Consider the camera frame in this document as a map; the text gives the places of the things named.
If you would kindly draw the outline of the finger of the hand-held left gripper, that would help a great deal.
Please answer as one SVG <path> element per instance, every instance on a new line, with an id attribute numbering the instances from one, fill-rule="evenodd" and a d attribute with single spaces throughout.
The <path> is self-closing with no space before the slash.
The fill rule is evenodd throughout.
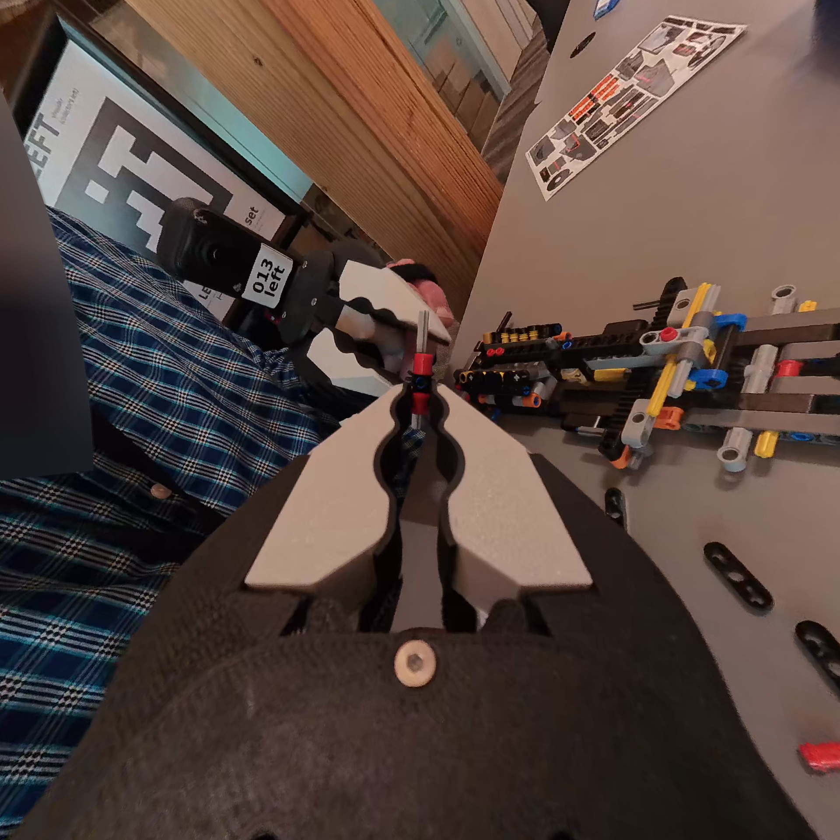
<path id="1" fill-rule="evenodd" d="M 342 351 L 332 330 L 322 330 L 313 338 L 307 358 L 331 385 L 345 391 L 380 397 L 395 386 L 375 367 L 362 365 L 353 350 Z"/>
<path id="2" fill-rule="evenodd" d="M 350 260 L 339 275 L 339 300 L 342 309 L 334 328 L 390 375 L 411 369 L 418 313 L 428 310 L 428 352 L 434 356 L 434 373 L 445 373 L 454 324 L 447 329 L 414 287 L 395 272 Z"/>

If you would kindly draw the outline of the lego sticker sheet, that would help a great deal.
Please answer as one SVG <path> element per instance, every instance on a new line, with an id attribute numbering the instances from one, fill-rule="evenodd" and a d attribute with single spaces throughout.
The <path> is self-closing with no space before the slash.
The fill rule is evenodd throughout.
<path id="1" fill-rule="evenodd" d="M 544 201 L 748 29 L 667 16 L 526 153 Z"/>

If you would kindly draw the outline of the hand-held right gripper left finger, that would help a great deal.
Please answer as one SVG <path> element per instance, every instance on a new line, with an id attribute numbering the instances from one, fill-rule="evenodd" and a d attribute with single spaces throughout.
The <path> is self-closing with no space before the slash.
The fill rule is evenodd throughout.
<path id="1" fill-rule="evenodd" d="M 390 632 L 402 589 L 396 489 L 407 390 L 391 387 L 301 464 L 245 576 L 247 592 L 325 599 Z"/>

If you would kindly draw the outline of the small red lego pin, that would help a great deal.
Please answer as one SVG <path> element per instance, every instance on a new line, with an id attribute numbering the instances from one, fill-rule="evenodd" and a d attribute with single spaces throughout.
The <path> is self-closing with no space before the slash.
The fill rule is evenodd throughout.
<path id="1" fill-rule="evenodd" d="M 800 744 L 797 751 L 809 771 L 815 774 L 839 772 L 840 742 L 826 741 Z"/>

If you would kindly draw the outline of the person's left hand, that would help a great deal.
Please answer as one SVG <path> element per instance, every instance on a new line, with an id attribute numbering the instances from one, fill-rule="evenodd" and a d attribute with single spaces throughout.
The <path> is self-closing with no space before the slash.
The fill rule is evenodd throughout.
<path id="1" fill-rule="evenodd" d="M 438 285 L 433 271 L 413 259 L 399 259 L 387 264 L 386 268 L 395 272 L 423 298 L 426 304 L 437 314 L 448 329 L 455 323 L 454 313 L 448 305 L 446 295 Z"/>

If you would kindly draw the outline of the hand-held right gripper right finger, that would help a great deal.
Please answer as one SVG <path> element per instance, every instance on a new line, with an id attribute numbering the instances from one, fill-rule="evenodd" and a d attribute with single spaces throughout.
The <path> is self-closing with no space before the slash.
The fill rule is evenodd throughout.
<path id="1" fill-rule="evenodd" d="M 502 601 L 585 592 L 592 575 L 529 451 L 441 385 L 429 403 L 436 466 L 442 620 L 474 632 Z"/>

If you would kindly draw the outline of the black white marker board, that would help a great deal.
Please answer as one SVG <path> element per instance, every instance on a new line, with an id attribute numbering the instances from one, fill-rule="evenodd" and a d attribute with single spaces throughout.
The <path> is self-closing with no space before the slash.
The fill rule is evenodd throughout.
<path id="1" fill-rule="evenodd" d="M 192 198 L 273 239 L 288 212 L 69 38 L 20 130 L 45 204 L 153 262 Z"/>

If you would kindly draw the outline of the wooden cabinet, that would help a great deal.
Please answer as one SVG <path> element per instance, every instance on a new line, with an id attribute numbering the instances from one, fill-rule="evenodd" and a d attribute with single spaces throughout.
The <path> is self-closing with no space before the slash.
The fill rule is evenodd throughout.
<path id="1" fill-rule="evenodd" d="M 129 5 L 463 318 L 501 184 L 372 2 Z"/>

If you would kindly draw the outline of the person in blue plaid shirt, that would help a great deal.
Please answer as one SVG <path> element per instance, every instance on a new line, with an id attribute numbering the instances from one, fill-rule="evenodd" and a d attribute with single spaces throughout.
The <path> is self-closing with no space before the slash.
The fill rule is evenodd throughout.
<path id="1" fill-rule="evenodd" d="M 1 834 L 89 729 L 158 594 L 224 520 L 373 402 L 300 378 L 154 263 L 47 213 L 87 372 L 87 471 L 2 480 Z"/>

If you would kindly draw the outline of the partly built lego chassis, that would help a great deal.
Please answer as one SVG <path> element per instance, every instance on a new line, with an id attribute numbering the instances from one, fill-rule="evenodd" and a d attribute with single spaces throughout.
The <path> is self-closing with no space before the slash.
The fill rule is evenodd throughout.
<path id="1" fill-rule="evenodd" d="M 455 389 L 496 421 L 503 414 L 557 421 L 593 438 L 617 469 L 637 469 L 656 430 L 719 434 L 729 473 L 771 459 L 779 442 L 838 446 L 838 309 L 820 309 L 791 284 L 770 312 L 724 311 L 721 287 L 669 280 L 637 304 L 652 318 L 573 336 L 558 323 L 485 332 Z"/>

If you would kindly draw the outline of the short black lego liftarm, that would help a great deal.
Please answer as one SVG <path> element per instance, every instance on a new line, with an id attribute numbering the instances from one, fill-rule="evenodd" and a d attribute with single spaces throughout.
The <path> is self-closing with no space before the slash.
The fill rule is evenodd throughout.
<path id="1" fill-rule="evenodd" d="M 703 553 L 710 567 L 746 608 L 756 614 L 766 614 L 773 609 L 770 591 L 726 545 L 708 542 Z"/>
<path id="2" fill-rule="evenodd" d="M 796 624 L 794 635 L 815 667 L 836 693 L 839 693 L 839 643 L 822 624 L 804 620 Z"/>

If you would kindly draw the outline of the small black lego assembly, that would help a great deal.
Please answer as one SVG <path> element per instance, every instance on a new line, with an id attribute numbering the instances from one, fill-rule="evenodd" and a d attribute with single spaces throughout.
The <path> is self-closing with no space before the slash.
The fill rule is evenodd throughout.
<path id="1" fill-rule="evenodd" d="M 416 346 L 411 370 L 406 376 L 406 384 L 412 398 L 411 427 L 421 430 L 428 416 L 433 390 L 434 356 L 428 352 L 429 311 L 422 309 L 418 313 L 416 327 Z"/>

